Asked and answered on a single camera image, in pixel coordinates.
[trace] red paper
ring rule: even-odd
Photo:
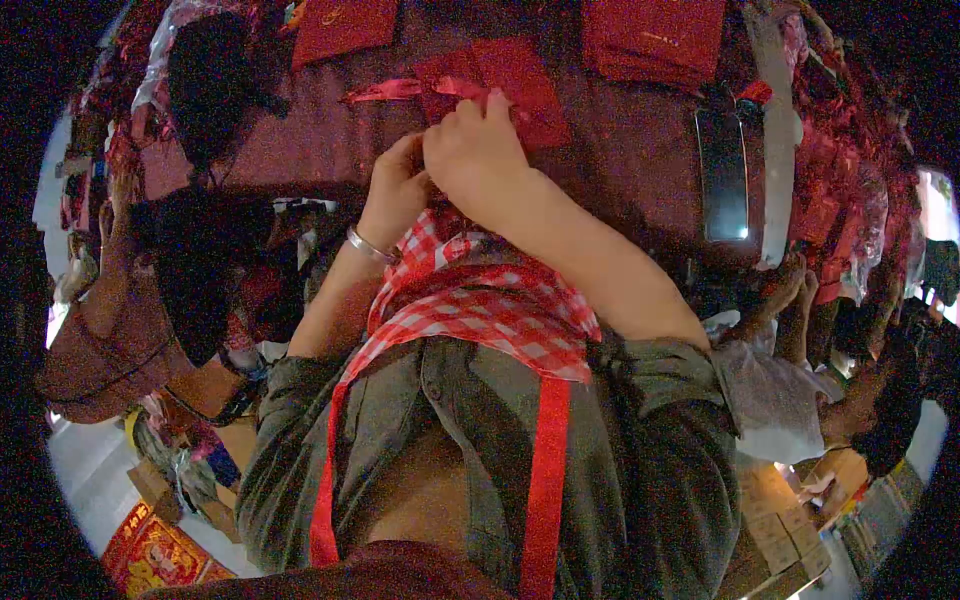
[[[425,91],[420,98],[423,115],[430,125],[440,123],[447,113],[456,109],[461,100],[456,95],[442,94],[436,91],[435,88],[441,80],[452,78],[460,82],[475,84],[477,87],[484,87],[483,73],[477,67],[473,53],[469,49],[458,50],[415,64],[414,72],[417,74],[417,78],[423,82],[424,87],[430,90]],[[456,91],[456,89],[450,88],[448,91]],[[485,101],[486,97],[472,98],[472,100]]]
[[[516,134],[528,151],[570,143],[570,129],[540,57],[524,37],[475,39],[459,50],[414,65],[423,82],[423,112],[431,125],[456,109],[461,98],[485,106],[499,87],[515,104]]]
[[[713,81],[725,8],[722,0],[586,1],[584,61],[612,80],[696,91]]]
[[[309,0],[294,46],[293,70],[361,48],[389,44],[396,0]]]
[[[521,108],[514,125],[527,150],[570,144],[564,111],[529,39],[475,39],[471,47],[487,86],[501,88]]]

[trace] red checkered scarf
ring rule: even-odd
[[[310,563],[339,561],[333,532],[334,456],[349,383],[385,349],[446,335],[495,348],[540,374],[520,597],[553,597],[564,487],[570,381],[589,382],[587,338],[600,340],[596,315],[560,275],[479,230],[452,207],[427,209],[397,245],[360,348],[333,390],[326,462],[310,524]]]
[[[341,384],[387,348],[432,335],[501,350],[541,376],[590,380],[586,342],[599,341],[600,328],[560,274],[452,209],[424,210],[398,247],[403,259],[387,268],[371,307],[370,339]]]

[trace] gray shirt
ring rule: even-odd
[[[732,421],[714,368],[686,344],[614,339],[589,349],[593,381],[571,391],[555,597],[712,597],[739,532]],[[236,512],[266,573],[309,565],[329,401],[346,362],[286,358],[271,372]],[[387,350],[349,388],[338,540],[372,483],[438,420],[463,451],[468,557],[516,594],[539,397],[539,376],[497,350],[442,336]]]

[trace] mobile phone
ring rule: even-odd
[[[708,242],[742,242],[750,236],[747,150],[734,112],[698,108],[694,113],[704,188],[704,236]]]

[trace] silver bangle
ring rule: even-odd
[[[381,252],[373,244],[371,244],[367,240],[360,237],[360,234],[357,233],[356,229],[353,228],[353,225],[347,228],[347,240],[350,242],[350,244],[353,245],[355,249],[359,250],[360,252],[366,254],[371,258],[376,258],[377,260],[384,262],[392,267],[400,264],[400,251],[397,250],[396,247],[394,247],[393,254],[386,254],[384,252]]]

